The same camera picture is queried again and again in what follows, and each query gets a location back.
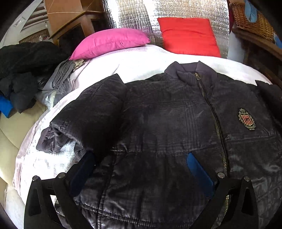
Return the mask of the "blue cloth item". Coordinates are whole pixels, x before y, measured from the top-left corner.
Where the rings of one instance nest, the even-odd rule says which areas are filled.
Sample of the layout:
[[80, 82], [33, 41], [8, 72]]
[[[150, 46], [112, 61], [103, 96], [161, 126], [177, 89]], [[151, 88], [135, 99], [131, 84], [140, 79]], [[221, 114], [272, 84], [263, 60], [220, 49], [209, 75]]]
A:
[[0, 96], [0, 111], [1, 111], [1, 113], [3, 113], [6, 118], [8, 118], [12, 109], [13, 109], [13, 105], [12, 105], [11, 101], [1, 95]]

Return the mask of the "brown wooden side table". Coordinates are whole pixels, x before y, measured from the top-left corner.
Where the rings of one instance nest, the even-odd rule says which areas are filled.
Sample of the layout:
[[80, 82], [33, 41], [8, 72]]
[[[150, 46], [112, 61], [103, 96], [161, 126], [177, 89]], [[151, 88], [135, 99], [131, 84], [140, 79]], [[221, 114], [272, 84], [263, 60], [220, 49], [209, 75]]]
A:
[[52, 30], [50, 40], [55, 44], [77, 26], [82, 29], [84, 37], [87, 37], [95, 32], [92, 22], [105, 19], [102, 1], [53, 0], [44, 3]]

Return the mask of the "cream mattress edge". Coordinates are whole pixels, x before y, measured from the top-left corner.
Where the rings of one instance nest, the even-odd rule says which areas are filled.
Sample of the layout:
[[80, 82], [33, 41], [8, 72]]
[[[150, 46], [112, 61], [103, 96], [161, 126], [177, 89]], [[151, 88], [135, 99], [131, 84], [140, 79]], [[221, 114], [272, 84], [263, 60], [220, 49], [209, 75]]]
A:
[[1, 114], [1, 178], [12, 185], [15, 170], [15, 160], [21, 144], [34, 123], [46, 111], [46, 106], [40, 102], [23, 111], [12, 110], [7, 118]]

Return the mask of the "dark navy padded jacket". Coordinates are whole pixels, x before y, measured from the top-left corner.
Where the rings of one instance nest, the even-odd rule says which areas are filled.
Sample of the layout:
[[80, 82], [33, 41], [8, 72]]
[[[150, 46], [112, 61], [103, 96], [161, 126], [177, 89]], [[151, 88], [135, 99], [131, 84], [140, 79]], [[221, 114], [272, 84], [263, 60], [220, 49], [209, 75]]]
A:
[[146, 80], [85, 89], [44, 129], [37, 150], [103, 158], [75, 202], [94, 228], [189, 228], [208, 202], [187, 165], [248, 176], [259, 228], [281, 206], [281, 88], [247, 84], [202, 62]]

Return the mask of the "pink pillow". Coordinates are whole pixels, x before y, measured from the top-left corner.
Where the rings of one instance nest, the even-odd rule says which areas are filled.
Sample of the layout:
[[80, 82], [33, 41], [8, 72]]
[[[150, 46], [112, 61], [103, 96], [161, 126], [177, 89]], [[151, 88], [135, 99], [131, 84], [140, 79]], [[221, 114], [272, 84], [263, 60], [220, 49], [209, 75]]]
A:
[[112, 51], [144, 46], [148, 43], [149, 37], [141, 30], [129, 28], [101, 30], [84, 38], [69, 59], [93, 59]]

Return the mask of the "pile of black clothes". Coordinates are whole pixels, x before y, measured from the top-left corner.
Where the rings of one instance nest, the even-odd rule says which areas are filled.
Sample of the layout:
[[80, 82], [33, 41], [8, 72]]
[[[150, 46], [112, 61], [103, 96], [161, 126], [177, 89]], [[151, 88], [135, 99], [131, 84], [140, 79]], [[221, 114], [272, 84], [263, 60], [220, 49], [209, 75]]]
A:
[[68, 55], [52, 42], [24, 42], [1, 48], [1, 95], [22, 113], [35, 103], [56, 67]]

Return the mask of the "white pink embossed bedspread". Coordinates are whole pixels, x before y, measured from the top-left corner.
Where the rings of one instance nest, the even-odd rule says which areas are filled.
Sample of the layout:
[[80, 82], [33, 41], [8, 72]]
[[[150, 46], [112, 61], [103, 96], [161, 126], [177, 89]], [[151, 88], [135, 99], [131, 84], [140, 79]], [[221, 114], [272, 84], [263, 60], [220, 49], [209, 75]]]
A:
[[114, 51], [87, 61], [85, 66], [75, 73], [75, 90], [39, 118], [21, 145], [16, 158], [13, 185], [22, 201], [26, 202], [27, 200], [33, 175], [39, 175], [41, 178], [53, 178], [59, 172], [67, 171], [80, 158], [80, 155], [74, 152], [74, 143], [68, 143], [58, 154], [37, 151], [35, 147], [42, 130], [69, 102], [76, 99], [82, 90], [115, 73], [119, 74], [125, 83], [144, 80], [157, 73], [162, 73], [174, 61], [179, 63], [201, 61], [216, 72], [225, 74], [234, 80], [253, 85], [256, 80], [270, 83], [270, 80], [262, 73], [236, 61], [216, 57], [174, 54], [154, 45]]

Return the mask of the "wicker basket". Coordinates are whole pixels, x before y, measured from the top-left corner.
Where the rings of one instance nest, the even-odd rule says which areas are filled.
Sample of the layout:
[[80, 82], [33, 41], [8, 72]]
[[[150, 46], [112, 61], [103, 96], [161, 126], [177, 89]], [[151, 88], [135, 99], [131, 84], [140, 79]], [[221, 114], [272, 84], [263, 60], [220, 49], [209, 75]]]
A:
[[229, 6], [232, 9], [238, 28], [256, 34], [270, 42], [274, 42], [273, 27], [250, 1], [233, 1]]

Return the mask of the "grey folded garment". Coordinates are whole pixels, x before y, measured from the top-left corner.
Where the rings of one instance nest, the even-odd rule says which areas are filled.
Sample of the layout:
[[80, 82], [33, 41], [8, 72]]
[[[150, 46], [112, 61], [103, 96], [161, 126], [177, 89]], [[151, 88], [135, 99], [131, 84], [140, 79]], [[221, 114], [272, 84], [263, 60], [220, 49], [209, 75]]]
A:
[[40, 86], [39, 92], [35, 95], [37, 101], [45, 105], [48, 110], [53, 108], [63, 97], [75, 89], [74, 74], [76, 70], [84, 66], [85, 60], [65, 60], [55, 69], [47, 82]]

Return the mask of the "red pillow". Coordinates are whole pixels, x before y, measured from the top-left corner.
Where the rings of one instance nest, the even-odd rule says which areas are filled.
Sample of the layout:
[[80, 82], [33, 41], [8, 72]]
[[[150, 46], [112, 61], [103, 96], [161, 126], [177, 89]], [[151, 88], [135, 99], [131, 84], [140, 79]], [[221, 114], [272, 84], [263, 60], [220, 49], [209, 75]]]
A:
[[176, 54], [221, 57], [209, 19], [158, 18], [165, 50]]

